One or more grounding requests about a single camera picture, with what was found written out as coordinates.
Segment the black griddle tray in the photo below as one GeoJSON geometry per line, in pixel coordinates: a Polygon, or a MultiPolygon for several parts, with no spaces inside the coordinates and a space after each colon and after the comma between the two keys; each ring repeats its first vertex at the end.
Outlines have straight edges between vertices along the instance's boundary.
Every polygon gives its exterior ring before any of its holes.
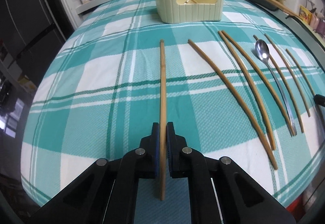
{"type": "Polygon", "coordinates": [[[267,0],[249,0],[251,3],[260,5],[270,11],[277,11],[279,8],[267,0]]]}

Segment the yellow snack box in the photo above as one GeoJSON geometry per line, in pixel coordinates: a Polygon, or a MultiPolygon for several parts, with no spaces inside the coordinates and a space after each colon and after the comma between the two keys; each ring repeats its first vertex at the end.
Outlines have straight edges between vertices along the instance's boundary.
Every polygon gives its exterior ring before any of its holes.
{"type": "Polygon", "coordinates": [[[299,18],[302,19],[307,24],[309,24],[312,18],[312,13],[306,7],[300,5],[299,18]]]}

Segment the black refrigerator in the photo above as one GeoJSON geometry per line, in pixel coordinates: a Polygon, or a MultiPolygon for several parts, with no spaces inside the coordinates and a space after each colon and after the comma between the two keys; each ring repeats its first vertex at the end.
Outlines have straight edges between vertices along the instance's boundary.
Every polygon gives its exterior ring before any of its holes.
{"type": "Polygon", "coordinates": [[[74,29],[60,0],[1,0],[1,40],[18,66],[39,85],[74,29]]]}

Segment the wooden chopstick eight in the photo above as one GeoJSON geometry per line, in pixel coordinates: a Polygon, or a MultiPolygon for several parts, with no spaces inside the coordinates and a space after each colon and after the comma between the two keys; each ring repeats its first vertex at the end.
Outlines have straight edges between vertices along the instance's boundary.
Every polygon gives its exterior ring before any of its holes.
{"type": "Polygon", "coordinates": [[[296,60],[296,58],[292,55],[292,53],[288,50],[285,49],[286,53],[291,57],[291,59],[294,61],[294,63],[296,64],[297,68],[299,69],[302,77],[304,78],[305,82],[307,83],[308,88],[310,89],[312,96],[314,97],[316,94],[311,86],[311,83],[309,82],[305,72],[303,71],[303,69],[301,68],[300,64],[298,63],[298,61],[296,60]]]}

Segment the teal plaid tablecloth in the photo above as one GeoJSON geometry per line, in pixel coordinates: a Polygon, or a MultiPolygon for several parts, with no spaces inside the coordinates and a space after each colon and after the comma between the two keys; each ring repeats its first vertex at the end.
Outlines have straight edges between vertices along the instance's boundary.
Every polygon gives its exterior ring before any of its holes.
{"type": "Polygon", "coordinates": [[[167,119],[203,155],[231,157],[282,205],[290,205],[318,173],[324,173],[324,130],[312,93],[324,93],[324,71],[306,46],[282,23],[246,0],[224,0],[218,22],[165,24],[155,0],[113,0],[98,7],[63,45],[35,94],[24,132],[22,186],[44,205],[95,160],[115,160],[138,147],[160,112],[160,49],[165,42],[167,119]],[[221,145],[213,110],[195,90],[218,85],[218,76],[188,45],[202,50],[232,82],[240,67],[219,36],[228,33],[255,58],[256,35],[268,44],[294,104],[297,135],[291,136],[269,90],[245,63],[265,104],[276,142],[275,170],[254,144],[207,151],[221,145]]]}

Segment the wooden chopstick two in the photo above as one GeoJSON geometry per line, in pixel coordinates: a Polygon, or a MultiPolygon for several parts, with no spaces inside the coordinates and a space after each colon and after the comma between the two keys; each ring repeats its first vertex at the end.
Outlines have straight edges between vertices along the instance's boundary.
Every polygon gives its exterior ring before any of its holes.
{"type": "Polygon", "coordinates": [[[237,76],[246,78],[246,82],[232,82],[234,76],[227,77],[219,65],[202,50],[202,44],[196,44],[192,40],[188,40],[188,44],[216,73],[219,82],[211,88],[194,91],[195,95],[204,96],[204,103],[209,105],[204,109],[213,110],[213,131],[218,133],[216,138],[221,139],[220,146],[205,150],[243,149],[245,144],[254,144],[254,151],[264,151],[272,167],[277,170],[271,123],[255,83],[241,59],[236,53],[232,56],[232,62],[236,61],[235,65],[241,69],[237,76]]]}

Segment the wooden cutting board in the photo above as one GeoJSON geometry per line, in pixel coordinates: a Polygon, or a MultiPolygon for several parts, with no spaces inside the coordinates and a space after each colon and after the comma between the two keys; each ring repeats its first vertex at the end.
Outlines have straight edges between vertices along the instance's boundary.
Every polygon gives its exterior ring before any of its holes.
{"type": "Polygon", "coordinates": [[[272,4],[274,4],[275,6],[277,6],[279,8],[279,10],[287,13],[288,15],[292,16],[292,17],[296,17],[298,18],[299,20],[301,20],[299,18],[299,16],[294,13],[293,11],[291,11],[290,9],[288,9],[286,6],[284,6],[283,4],[281,4],[280,2],[276,1],[276,0],[267,0],[269,2],[271,2],[272,4]]]}

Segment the wooden chopstick five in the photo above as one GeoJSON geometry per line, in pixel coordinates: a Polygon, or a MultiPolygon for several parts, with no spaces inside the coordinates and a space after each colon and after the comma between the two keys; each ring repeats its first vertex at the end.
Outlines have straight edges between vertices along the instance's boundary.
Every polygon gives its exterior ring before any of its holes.
{"type": "Polygon", "coordinates": [[[269,47],[267,45],[267,43],[262,40],[257,38],[256,35],[253,35],[253,37],[256,40],[255,43],[255,53],[257,55],[257,57],[267,66],[267,68],[269,69],[269,71],[271,72],[277,86],[278,89],[281,93],[282,99],[284,101],[285,104],[285,108],[289,117],[289,121],[290,121],[290,125],[292,127],[293,130],[293,135],[297,135],[297,130],[296,130],[296,125],[295,125],[295,119],[293,116],[293,112],[289,103],[288,98],[286,97],[286,92],[284,91],[283,85],[279,82],[278,77],[274,74],[273,68],[269,65],[269,61],[271,61],[271,63],[273,64],[274,68],[276,69],[276,71],[278,72],[278,75],[280,76],[282,83],[284,84],[284,87],[286,88],[286,90],[288,91],[288,94],[290,96],[291,99],[293,99],[292,97],[292,92],[291,89],[288,85],[288,82],[286,81],[286,78],[284,77],[284,74],[282,73],[280,67],[278,66],[278,64],[276,63],[275,59],[272,57],[270,51],[269,51],[269,47]]]}

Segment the wooden chopstick one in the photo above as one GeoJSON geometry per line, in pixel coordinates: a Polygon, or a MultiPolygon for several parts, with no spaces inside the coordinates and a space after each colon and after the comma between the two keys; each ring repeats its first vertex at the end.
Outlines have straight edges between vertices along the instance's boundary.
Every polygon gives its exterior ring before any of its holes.
{"type": "Polygon", "coordinates": [[[166,189],[166,62],[164,40],[160,40],[160,200],[166,189]]]}

